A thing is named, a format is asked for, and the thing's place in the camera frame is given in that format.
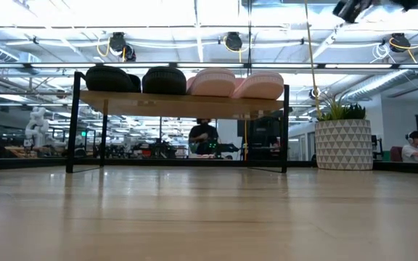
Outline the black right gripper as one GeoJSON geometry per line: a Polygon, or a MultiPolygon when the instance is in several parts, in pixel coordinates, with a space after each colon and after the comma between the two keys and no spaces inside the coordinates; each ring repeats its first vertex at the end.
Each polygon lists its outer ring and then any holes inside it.
{"type": "Polygon", "coordinates": [[[356,18],[372,5],[372,0],[339,0],[332,13],[347,23],[354,23],[356,18]]]}

